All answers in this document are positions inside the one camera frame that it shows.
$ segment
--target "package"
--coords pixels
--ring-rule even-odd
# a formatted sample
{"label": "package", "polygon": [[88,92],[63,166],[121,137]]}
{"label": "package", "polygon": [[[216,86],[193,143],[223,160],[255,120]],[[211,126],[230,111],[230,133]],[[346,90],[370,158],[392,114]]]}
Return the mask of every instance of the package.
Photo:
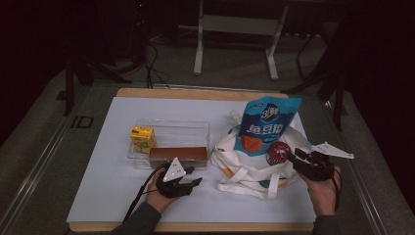
{"label": "package", "polygon": [[265,96],[247,103],[235,150],[250,157],[261,156],[290,125],[300,108],[301,98]]}
{"label": "package", "polygon": [[157,147],[155,131],[152,127],[134,125],[130,135],[131,143],[139,153],[149,154],[152,148]]}

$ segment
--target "dark background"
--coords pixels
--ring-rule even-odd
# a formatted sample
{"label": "dark background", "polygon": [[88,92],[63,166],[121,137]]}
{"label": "dark background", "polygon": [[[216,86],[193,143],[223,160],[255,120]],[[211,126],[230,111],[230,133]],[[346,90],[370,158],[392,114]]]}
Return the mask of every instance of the dark background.
{"label": "dark background", "polygon": [[[415,193],[411,188],[415,177],[411,148],[415,67],[412,10],[415,8],[409,1],[362,2],[367,4],[364,12],[351,13],[358,19],[358,26],[344,39],[347,42],[358,38],[361,42],[359,56],[348,72],[346,89],[352,93],[407,203],[415,211]],[[130,36],[131,22],[137,19],[132,5],[129,0],[1,2],[0,144],[19,124],[49,80],[64,68],[69,40],[77,42],[80,50],[109,64],[113,57],[137,53],[139,48],[130,50],[124,43]],[[174,39],[178,24],[197,24],[197,8],[197,1],[157,0],[152,1],[152,14],[148,17]],[[223,1],[207,4],[207,10],[216,13],[223,8]],[[270,8],[247,11],[244,4],[231,9],[234,15],[272,17],[275,14]],[[319,7],[297,4],[290,9],[284,30],[304,35],[315,30],[313,23],[343,17],[344,12],[336,7],[331,9],[324,10],[323,15]]]}

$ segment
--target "person's right hand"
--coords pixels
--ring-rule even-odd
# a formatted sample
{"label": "person's right hand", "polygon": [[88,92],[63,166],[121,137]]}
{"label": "person's right hand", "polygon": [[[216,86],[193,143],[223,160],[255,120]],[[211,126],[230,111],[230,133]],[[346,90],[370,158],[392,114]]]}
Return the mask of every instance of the person's right hand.
{"label": "person's right hand", "polygon": [[[334,178],[339,190],[342,188],[340,172],[341,169],[335,166]],[[312,181],[306,176],[299,173],[299,176],[308,186],[308,194],[313,204],[314,212],[319,215],[335,215],[336,214],[336,188],[331,179],[326,181]]]}

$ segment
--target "white table surface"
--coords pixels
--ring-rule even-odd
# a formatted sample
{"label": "white table surface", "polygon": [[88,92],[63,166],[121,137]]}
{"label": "white table surface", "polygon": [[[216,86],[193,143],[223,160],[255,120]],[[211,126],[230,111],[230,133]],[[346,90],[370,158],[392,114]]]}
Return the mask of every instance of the white table surface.
{"label": "white table surface", "polygon": [[[235,125],[229,112],[243,113],[247,102],[115,97],[69,212],[67,222],[121,222],[151,169],[133,167],[127,157],[132,126],[139,118],[209,122],[210,149]],[[296,129],[303,133],[300,117]],[[315,214],[302,180],[280,189],[276,200],[221,192],[226,177],[207,164],[181,182],[202,177],[192,194],[172,204],[161,223],[312,223]]]}

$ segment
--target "hand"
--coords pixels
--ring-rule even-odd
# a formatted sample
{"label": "hand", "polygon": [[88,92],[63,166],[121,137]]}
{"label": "hand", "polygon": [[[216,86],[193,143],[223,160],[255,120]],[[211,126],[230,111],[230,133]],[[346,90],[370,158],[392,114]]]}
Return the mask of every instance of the hand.
{"label": "hand", "polygon": [[[342,188],[340,172],[341,169],[335,166],[334,178],[339,190]],[[335,215],[336,214],[336,188],[331,179],[326,181],[312,181],[306,176],[299,173],[299,176],[308,186],[308,194],[313,204],[314,212],[319,215]]]}
{"label": "hand", "polygon": [[158,170],[154,177],[152,183],[147,186],[147,191],[150,192],[147,194],[146,202],[150,204],[153,208],[155,208],[159,213],[164,213],[164,211],[172,204],[174,201],[178,200],[179,198],[172,198],[169,199],[163,196],[156,186],[156,182],[160,176],[160,174],[165,171],[165,169]]}

